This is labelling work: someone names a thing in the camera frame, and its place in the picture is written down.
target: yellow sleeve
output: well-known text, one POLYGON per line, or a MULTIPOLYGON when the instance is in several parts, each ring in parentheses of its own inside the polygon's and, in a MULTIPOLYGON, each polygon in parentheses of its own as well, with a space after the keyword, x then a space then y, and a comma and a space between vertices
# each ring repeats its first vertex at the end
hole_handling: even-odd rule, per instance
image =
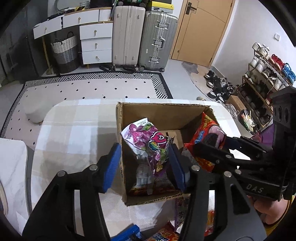
POLYGON ((271 225, 264 224, 264 227, 265 227, 265 231, 266 231, 267 236, 277 227, 277 225, 279 224, 279 222, 283 219, 283 217, 287 213, 289 207, 291 206, 294 198, 295 198, 295 196, 292 196, 292 199, 290 201, 288 201, 288 205, 287 205, 287 208, 286 208, 284 214, 282 215, 282 217, 277 222, 275 222, 274 224, 271 224, 271 225))

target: door frame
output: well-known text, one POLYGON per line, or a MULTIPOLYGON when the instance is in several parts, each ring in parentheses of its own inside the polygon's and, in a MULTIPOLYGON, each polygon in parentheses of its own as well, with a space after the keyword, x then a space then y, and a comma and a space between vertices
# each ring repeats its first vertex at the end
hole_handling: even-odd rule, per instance
MULTIPOLYGON (((186 11, 186 8, 187 8, 187 3, 188 3, 189 1, 190 1, 190 0, 183 0, 183 4, 182 4, 182 8, 181 8, 181 12, 180 12, 180 15, 179 15, 179 21, 178 21, 177 32, 176 32, 176 35, 175 35, 175 38, 174 38, 174 41, 173 41, 172 49, 171 49, 171 51, 170 51, 170 58, 172 58, 172 56, 173 56, 173 52, 174 52, 174 49, 175 49, 175 46, 176 46, 176 43, 177 43, 177 39, 178 39, 178 36, 179 36, 179 32, 180 32, 180 29, 181 29, 181 25, 182 25, 182 22, 183 22, 183 18, 184 18, 184 15, 185 15, 185 11, 186 11)), ((210 66, 212 65, 212 63, 213 63, 213 61, 214 61, 214 59, 215 59, 215 57, 216 57, 216 54, 217 54, 217 52, 218 52, 218 49, 219 49, 219 47, 220 47, 220 45, 221 45, 221 42, 222 42, 222 40, 223 40, 223 38, 224 38, 224 35, 225 35, 225 32, 226 32, 226 29, 227 29, 227 27, 228 27, 228 24, 229 24, 230 18, 231 18, 231 16, 232 16, 232 12, 233 12, 233 8, 234 8, 234 5, 235 5, 235 1, 236 1, 236 0, 233 0, 233 1, 232 1, 232 6, 231 6, 231 8, 230 8, 230 12, 229 12, 229 15, 228 15, 228 18, 227 18, 226 24, 225 24, 225 28, 224 28, 224 30, 223 30, 223 33, 222 33, 221 38, 220 38, 220 40, 219 40, 219 43, 218 43, 218 45, 217 45, 217 47, 216 47, 216 50, 215 50, 215 52, 214 52, 214 55, 212 56, 212 60, 210 61, 210 64, 209 64, 208 67, 210 67, 210 66)))

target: black door handle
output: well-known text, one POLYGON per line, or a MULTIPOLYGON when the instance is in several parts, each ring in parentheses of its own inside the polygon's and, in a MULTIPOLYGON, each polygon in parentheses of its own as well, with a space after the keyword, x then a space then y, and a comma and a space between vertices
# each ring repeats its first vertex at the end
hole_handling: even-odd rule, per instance
POLYGON ((189 15, 189 13, 190 13, 190 9, 197 10, 197 8, 195 8, 195 7, 191 7, 191 5, 192 5, 192 3, 189 2, 189 3, 188 3, 188 6, 187 6, 187 10, 186 10, 186 14, 187 14, 187 15, 189 15))

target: open cardboard box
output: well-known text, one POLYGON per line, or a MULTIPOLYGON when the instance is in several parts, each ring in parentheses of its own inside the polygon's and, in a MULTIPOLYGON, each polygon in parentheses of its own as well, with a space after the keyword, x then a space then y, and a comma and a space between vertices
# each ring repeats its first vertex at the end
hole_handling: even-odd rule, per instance
POLYGON ((209 106, 198 104, 157 104, 157 103, 119 103, 116 106, 118 141, 122 146, 120 159, 121 180, 123 183, 122 200, 127 206, 147 204, 178 198, 184 194, 180 190, 160 195, 131 196, 128 191, 136 182, 137 161, 130 147, 121 136, 121 131, 129 124, 148 118, 162 133, 175 136, 174 143, 181 148, 183 143, 190 142, 201 124, 201 114, 205 112, 216 120, 209 106))

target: plaid tablecloth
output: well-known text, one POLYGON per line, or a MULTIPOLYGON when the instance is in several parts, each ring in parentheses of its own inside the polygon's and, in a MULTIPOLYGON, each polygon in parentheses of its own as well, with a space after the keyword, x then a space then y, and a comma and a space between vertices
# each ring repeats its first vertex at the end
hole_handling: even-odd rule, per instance
MULTIPOLYGON (((35 207, 42 193, 60 170, 68 173, 80 172, 105 154, 108 154, 116 138, 115 107, 118 102, 133 103, 178 103, 210 106, 225 133, 240 137, 240 133, 227 110, 216 102, 176 99, 88 99, 64 101, 54 106, 46 115, 35 148, 32 168, 31 198, 35 207)), ((248 159, 238 151, 236 158, 248 159)), ((174 200, 146 205, 126 207, 121 200, 121 182, 117 173, 112 187, 100 194, 104 218, 110 236, 118 234, 131 223, 141 230, 155 233, 174 220, 174 200)), ((75 193, 75 218, 77 232, 83 233, 79 191, 75 193)))

